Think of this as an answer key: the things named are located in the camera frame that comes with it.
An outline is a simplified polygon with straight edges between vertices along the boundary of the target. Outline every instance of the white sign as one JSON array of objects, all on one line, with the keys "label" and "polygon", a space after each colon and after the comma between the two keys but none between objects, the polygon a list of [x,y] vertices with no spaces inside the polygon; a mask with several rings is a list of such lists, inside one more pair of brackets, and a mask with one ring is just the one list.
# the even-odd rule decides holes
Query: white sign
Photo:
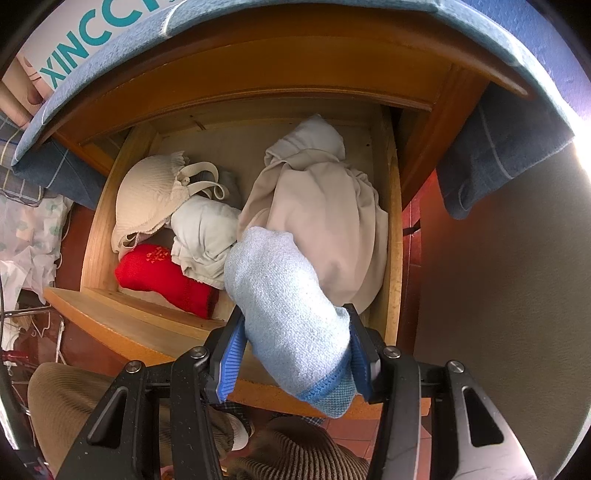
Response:
[{"label": "white sign", "polygon": [[21,54],[54,90],[131,25],[181,0],[66,0],[33,32]]}]

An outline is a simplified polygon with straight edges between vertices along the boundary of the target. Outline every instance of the drawer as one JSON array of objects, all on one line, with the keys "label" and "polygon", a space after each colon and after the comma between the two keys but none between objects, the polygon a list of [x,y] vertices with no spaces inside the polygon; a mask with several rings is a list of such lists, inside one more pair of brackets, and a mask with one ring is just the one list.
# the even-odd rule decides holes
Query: drawer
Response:
[{"label": "drawer", "polygon": [[[147,365],[177,358],[202,345],[224,325],[234,304],[223,291],[213,319],[153,303],[139,293],[119,291],[113,274],[118,257],[111,250],[119,185],[148,155],[184,150],[192,161],[212,163],[236,173],[243,200],[264,168],[265,150],[301,120],[320,113],[345,141],[347,162],[365,172],[389,213],[388,263],[382,288],[361,314],[387,344],[395,344],[400,310],[402,228],[400,174],[389,107],[363,100],[265,98],[233,100],[181,110],[134,126],[128,134],[100,198],[83,264],[81,292],[47,290],[48,301],[71,321],[128,359]],[[232,400],[262,408],[318,415],[280,390],[248,347]],[[356,398],[348,416],[377,418],[381,406]]]}]

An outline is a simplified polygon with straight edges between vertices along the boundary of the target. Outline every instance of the blue gripper pad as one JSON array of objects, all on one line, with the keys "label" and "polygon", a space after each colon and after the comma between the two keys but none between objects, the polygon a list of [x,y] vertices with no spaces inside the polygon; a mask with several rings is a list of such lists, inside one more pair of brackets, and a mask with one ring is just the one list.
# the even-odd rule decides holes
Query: blue gripper pad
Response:
[{"label": "blue gripper pad", "polygon": [[240,308],[235,307],[211,356],[212,382],[208,385],[208,396],[211,397],[213,394],[214,397],[210,398],[211,402],[224,402],[234,391],[245,348],[244,315]]},{"label": "blue gripper pad", "polygon": [[344,307],[350,318],[351,373],[357,391],[368,402],[374,396],[374,379],[379,374],[380,366],[379,355],[353,305]]}]

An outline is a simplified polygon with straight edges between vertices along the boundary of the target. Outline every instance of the red tile floor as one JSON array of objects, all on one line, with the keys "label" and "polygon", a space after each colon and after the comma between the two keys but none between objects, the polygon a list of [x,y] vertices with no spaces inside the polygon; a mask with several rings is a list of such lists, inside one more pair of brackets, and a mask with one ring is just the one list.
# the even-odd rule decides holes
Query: red tile floor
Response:
[{"label": "red tile floor", "polygon": [[[402,214],[403,228],[413,226],[420,218],[420,192]],[[70,290],[80,289],[80,276],[84,258],[86,240],[90,232],[93,214],[91,210],[76,205],[70,230],[62,242],[63,262],[57,272],[56,286]],[[399,325],[398,346],[405,352],[414,349],[415,331],[418,320],[418,308],[421,286],[421,232],[418,231],[403,239],[403,272],[402,298]],[[45,319],[37,319],[41,329]],[[27,350],[33,363],[54,361],[57,328],[59,322],[54,320],[44,338],[33,337],[27,332],[18,341],[19,348]],[[112,352],[105,345],[94,340],[75,324],[66,322],[63,345],[61,349],[69,365],[116,375],[126,363],[126,359]],[[354,454],[371,459],[374,452],[377,434],[377,420],[330,419],[324,422],[324,428],[334,440],[351,450]],[[431,457],[431,436],[421,429],[420,458],[417,480],[428,480]]]}]

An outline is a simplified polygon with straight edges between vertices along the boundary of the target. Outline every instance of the plaid fabric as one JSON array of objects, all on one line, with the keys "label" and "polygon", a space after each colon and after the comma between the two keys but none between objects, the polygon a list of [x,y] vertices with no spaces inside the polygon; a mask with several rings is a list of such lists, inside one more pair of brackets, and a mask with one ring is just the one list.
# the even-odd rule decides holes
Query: plaid fabric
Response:
[{"label": "plaid fabric", "polygon": [[0,112],[0,193],[15,202],[37,207],[45,189],[17,177],[10,168],[22,131]]}]

